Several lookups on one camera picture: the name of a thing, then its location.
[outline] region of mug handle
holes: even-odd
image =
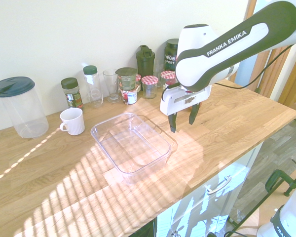
[[[61,125],[59,126],[60,130],[62,130],[63,132],[68,132],[68,129],[64,129],[64,125],[66,123],[65,122],[62,122]]]

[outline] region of cabinet handle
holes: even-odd
[[[215,189],[215,190],[211,190],[210,188],[207,188],[207,192],[208,192],[208,195],[212,195],[212,194],[215,194],[217,193],[219,190],[223,189],[230,181],[231,181],[232,177],[230,175],[228,176],[225,176],[225,180],[226,182],[219,188]]]

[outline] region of wooden countertop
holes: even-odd
[[[234,85],[224,80],[224,84]],[[129,236],[296,118],[296,111],[247,89],[213,85],[194,125],[178,113],[177,132],[159,110],[160,95],[93,109],[85,131],[49,130],[22,139],[0,131],[0,236]],[[172,144],[166,166],[136,185],[126,185],[90,135],[95,124],[123,112],[143,118]]]

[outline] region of black shaker bottle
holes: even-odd
[[[153,75],[153,61],[154,52],[146,45],[140,45],[140,51],[136,53],[138,74],[142,76],[152,76]]]

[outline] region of spice jar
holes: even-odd
[[[80,94],[80,87],[76,78],[65,78],[61,81],[61,87],[66,95],[69,108],[80,108],[83,110],[83,103]]]
[[[119,88],[122,90],[133,90],[136,84],[136,73],[135,68],[120,68],[115,72],[119,80]]]
[[[157,96],[158,78],[155,76],[145,76],[142,78],[144,98],[153,99]]]
[[[169,85],[176,83],[176,73],[172,71],[163,71],[161,73],[162,89],[167,88]]]

